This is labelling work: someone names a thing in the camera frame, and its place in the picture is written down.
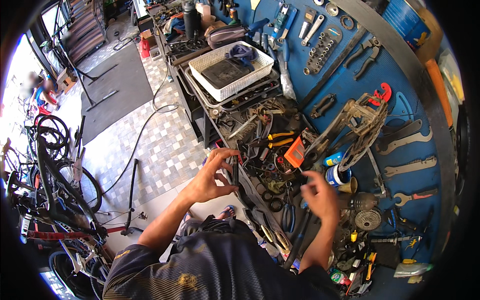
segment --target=red container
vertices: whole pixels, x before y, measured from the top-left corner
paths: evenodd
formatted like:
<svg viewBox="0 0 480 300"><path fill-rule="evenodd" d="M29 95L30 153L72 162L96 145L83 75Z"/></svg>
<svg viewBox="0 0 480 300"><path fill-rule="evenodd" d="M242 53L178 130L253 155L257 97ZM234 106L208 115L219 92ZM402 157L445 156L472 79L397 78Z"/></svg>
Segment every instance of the red container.
<svg viewBox="0 0 480 300"><path fill-rule="evenodd" d="M141 55L142 58L147 58L150 56L150 46L148 45L148 41L142 37L140 40L140 49L142 50Z"/></svg>

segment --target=plastic basket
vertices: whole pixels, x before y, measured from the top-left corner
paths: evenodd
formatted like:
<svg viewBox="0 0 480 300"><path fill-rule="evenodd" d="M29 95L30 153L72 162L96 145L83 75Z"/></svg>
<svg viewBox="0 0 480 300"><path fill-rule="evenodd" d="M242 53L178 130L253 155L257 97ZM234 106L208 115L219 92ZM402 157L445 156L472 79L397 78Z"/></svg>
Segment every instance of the plastic basket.
<svg viewBox="0 0 480 300"><path fill-rule="evenodd" d="M216 89L208 82L208 80L206 80L202 76L201 72L206 68L213 66L217 62L224 60L225 54L228 53L230 49L232 49L235 45L245 45L257 51L258 57L255 61L252 61L252 65L255 68L255 71L243 76L242 78L230 83L229 85L222 87L221 89ZM252 47L251 45L240 41L207 52L191 60L188 64L190 65L192 75L195 77L195 79L210 93L210 95L212 95L212 97L216 101L221 102L232 96L236 92L253 84L257 80L268 76L272 70L273 63L273 58L259 51L255 47Z"/></svg>

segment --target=socket set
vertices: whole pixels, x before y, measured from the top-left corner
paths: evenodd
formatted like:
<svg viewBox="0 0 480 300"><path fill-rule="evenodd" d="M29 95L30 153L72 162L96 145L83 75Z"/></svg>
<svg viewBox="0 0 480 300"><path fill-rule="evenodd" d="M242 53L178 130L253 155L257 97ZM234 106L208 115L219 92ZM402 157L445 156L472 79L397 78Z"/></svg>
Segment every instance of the socket set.
<svg viewBox="0 0 480 300"><path fill-rule="evenodd" d="M318 43L310 49L307 66L303 68L303 73L318 74L341 40L342 30L334 24L328 25L327 29L320 33Z"/></svg>

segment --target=gray mat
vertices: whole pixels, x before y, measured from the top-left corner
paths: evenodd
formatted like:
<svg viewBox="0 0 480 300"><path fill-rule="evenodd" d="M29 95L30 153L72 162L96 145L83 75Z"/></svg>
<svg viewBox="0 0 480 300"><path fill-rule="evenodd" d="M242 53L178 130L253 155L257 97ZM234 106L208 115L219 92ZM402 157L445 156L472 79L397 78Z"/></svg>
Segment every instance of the gray mat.
<svg viewBox="0 0 480 300"><path fill-rule="evenodd" d="M115 68L105 73L91 85L91 80L84 79L90 99L99 102L104 96L114 90L118 92L102 101L90 111L85 92L82 93L82 115L86 116L82 142L93 140L108 126L120 120L129 112L153 99L152 88L148 83L140 54L135 44L125 46L108 59L100 63L88 75L95 77L111 66Z"/></svg>

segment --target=o-ring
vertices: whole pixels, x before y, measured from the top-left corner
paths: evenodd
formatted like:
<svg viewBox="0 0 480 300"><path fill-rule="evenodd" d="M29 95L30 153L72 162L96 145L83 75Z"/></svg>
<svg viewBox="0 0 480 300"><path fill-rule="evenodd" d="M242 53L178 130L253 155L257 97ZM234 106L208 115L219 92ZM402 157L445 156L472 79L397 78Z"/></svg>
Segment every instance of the o-ring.
<svg viewBox="0 0 480 300"><path fill-rule="evenodd" d="M272 212L278 213L283 208L282 201L279 198L273 198L273 200L270 202L269 207Z"/></svg>
<svg viewBox="0 0 480 300"><path fill-rule="evenodd" d="M265 191L263 194L262 194L262 199L266 202L269 202L269 201L272 201L273 199L273 195L271 192L269 191Z"/></svg>
<svg viewBox="0 0 480 300"><path fill-rule="evenodd" d="M345 19L349 20L352 25L345 24ZM340 24L342 24L343 28L348 30L353 29L353 25L354 25L352 18L350 18L346 14L340 17Z"/></svg>

